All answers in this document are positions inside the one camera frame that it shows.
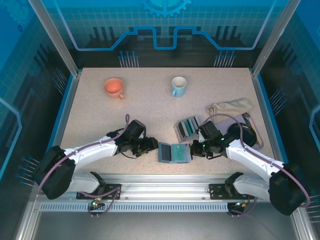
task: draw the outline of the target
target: speckled tabletop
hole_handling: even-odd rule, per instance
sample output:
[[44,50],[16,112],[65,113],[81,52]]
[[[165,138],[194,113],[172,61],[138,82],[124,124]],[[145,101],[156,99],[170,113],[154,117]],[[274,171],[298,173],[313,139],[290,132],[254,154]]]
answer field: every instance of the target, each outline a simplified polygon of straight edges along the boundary
[[[187,89],[181,98],[172,97],[171,80],[182,76]],[[103,85],[107,79],[124,82],[124,100],[109,98]],[[145,124],[147,136],[159,142],[177,143],[174,124],[197,115],[204,121],[206,106],[247,98],[249,112],[264,141],[260,151],[273,157],[270,141],[248,68],[84,68],[76,90],[61,147],[74,148],[96,141],[122,128],[125,115]],[[251,173],[242,164],[224,157],[208,160],[194,157],[190,163],[158,162],[154,150],[138,159],[121,154],[86,165],[80,173],[100,174],[232,174]]]

